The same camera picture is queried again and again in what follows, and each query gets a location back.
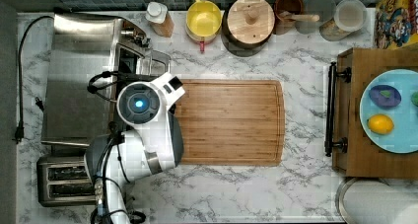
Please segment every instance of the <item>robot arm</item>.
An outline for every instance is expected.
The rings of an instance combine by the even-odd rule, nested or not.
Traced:
[[[98,214],[110,216],[114,224],[130,223],[120,190],[126,183],[172,169],[181,159],[179,124],[169,112],[184,94],[181,85],[175,76],[166,73],[152,82],[126,86],[117,98],[116,108],[134,129],[111,139],[97,137],[86,151],[91,181],[95,183],[97,177],[102,177],[104,184],[104,192],[97,191],[102,194],[97,197]]]

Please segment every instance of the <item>plate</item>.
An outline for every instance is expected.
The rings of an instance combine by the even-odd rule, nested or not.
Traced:
[[[402,101],[398,106],[382,109],[370,99],[370,90],[381,84],[399,91]],[[360,120],[366,134],[376,145],[392,153],[418,151],[418,107],[411,102],[412,94],[417,91],[418,73],[405,69],[384,72],[369,84],[360,101]],[[367,121],[377,113],[386,114],[392,119],[394,129],[391,133],[380,135],[369,129]]]

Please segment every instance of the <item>yellow bowl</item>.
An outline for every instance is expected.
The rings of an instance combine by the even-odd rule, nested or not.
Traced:
[[[210,1],[196,0],[187,11],[187,27],[197,37],[215,35],[221,22],[221,10]]]

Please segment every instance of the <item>black handle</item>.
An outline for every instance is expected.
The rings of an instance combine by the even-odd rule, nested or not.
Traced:
[[[326,109],[326,130],[325,130],[325,156],[330,157],[333,147],[342,149],[342,152],[347,152],[348,139],[343,137],[337,142],[333,142],[334,133],[334,116],[335,116],[335,91],[337,77],[344,78],[344,82],[351,82],[351,68],[348,67],[344,71],[337,72],[337,63],[331,62],[328,71],[328,103]]]

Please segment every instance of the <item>white marble surface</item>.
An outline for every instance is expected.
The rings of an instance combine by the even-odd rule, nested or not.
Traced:
[[[342,181],[324,156],[327,69],[338,53],[353,46],[371,47],[372,23],[339,42],[318,33],[291,30],[272,36],[257,55],[239,58],[220,36],[199,52],[185,33],[184,12],[171,12],[174,34],[158,37],[139,12],[119,15],[139,25],[156,50],[172,57],[172,73],[182,79],[272,79],[281,82],[286,112],[282,162],[277,167],[184,166],[136,182],[129,189],[133,207],[151,223],[185,222],[332,222],[341,221],[334,196]],[[19,15],[19,38],[40,14]],[[93,206],[44,208],[37,202],[37,159],[48,152],[40,144],[42,114],[53,22],[42,20],[25,43],[24,106],[26,136],[18,149],[18,223],[88,223]],[[406,183],[402,188],[417,188]]]

